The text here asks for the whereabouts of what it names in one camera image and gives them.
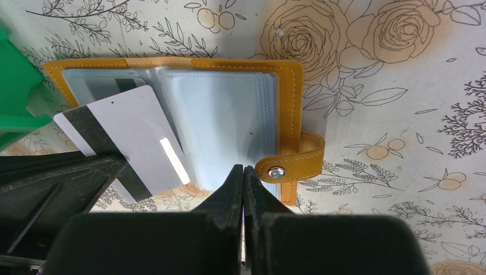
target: orange fruit illustration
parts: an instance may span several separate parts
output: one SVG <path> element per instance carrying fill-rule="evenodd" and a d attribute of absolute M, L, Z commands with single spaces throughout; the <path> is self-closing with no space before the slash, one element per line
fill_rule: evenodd
<path fill-rule="evenodd" d="M 232 13 L 225 11 L 220 14 L 220 25 L 226 30 L 234 27 L 234 16 Z"/>
<path fill-rule="evenodd" d="M 388 147 L 392 150 L 400 150 L 405 147 L 405 142 L 401 139 L 394 139 L 388 142 Z"/>
<path fill-rule="evenodd" d="M 366 150 L 366 155 L 370 159 L 383 159 L 388 156 L 388 149 L 383 146 L 374 145 Z"/>
<path fill-rule="evenodd" d="M 461 187 L 461 183 L 455 179 L 443 179 L 439 182 L 438 186 L 443 190 L 455 190 Z"/>
<path fill-rule="evenodd" d="M 215 25 L 216 16 L 210 9 L 200 9 L 198 11 L 198 21 L 201 26 L 211 29 Z"/>
<path fill-rule="evenodd" d="M 453 179 L 453 180 L 456 180 L 458 182 L 463 182 L 463 181 L 466 180 L 466 175 L 464 175 L 463 173 L 455 172 L 455 173 L 448 174 L 445 178 L 446 179 Z"/>

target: green plastic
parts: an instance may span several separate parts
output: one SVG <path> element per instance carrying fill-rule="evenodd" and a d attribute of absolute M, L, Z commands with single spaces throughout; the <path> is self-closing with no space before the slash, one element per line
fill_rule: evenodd
<path fill-rule="evenodd" d="M 27 109 L 30 91 L 42 85 L 42 75 L 0 30 L 0 151 L 23 135 L 49 122 L 48 115 L 34 117 Z"/>

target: black magnetic stripe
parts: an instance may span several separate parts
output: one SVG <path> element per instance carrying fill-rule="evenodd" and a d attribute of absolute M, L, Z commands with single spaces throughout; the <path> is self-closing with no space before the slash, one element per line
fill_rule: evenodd
<path fill-rule="evenodd" d="M 115 78 L 115 82 L 122 93 L 136 88 L 135 80 L 132 78 Z"/>
<path fill-rule="evenodd" d="M 63 114 L 97 155 L 111 153 L 122 156 L 113 140 L 86 105 Z M 128 162 L 127 168 L 120 173 L 118 179 L 137 202 L 152 196 Z"/>

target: floral patterned surface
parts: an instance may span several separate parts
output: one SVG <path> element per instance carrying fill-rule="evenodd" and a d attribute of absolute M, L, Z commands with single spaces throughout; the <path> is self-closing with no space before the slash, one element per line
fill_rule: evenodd
<path fill-rule="evenodd" d="M 433 274 L 486 274 L 484 0 L 20 0 L 1 2 L 0 18 L 39 70 L 59 58 L 298 60 L 303 128 L 327 148 L 291 209 L 394 215 Z M 71 150 L 51 124 L 2 155 Z M 131 205 L 109 188 L 93 211 L 189 211 L 209 194 L 188 185 Z"/>

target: wallet strap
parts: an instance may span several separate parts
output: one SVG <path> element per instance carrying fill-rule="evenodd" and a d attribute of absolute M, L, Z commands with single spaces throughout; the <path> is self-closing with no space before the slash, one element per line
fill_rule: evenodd
<path fill-rule="evenodd" d="M 295 203 L 297 181 L 313 178 L 322 172 L 325 143 L 320 135 L 302 130 L 298 153 L 261 159 L 255 171 L 264 182 L 282 183 L 281 200 L 286 205 L 292 205 Z M 275 167 L 283 168 L 285 175 L 278 179 L 270 177 L 269 171 Z"/>

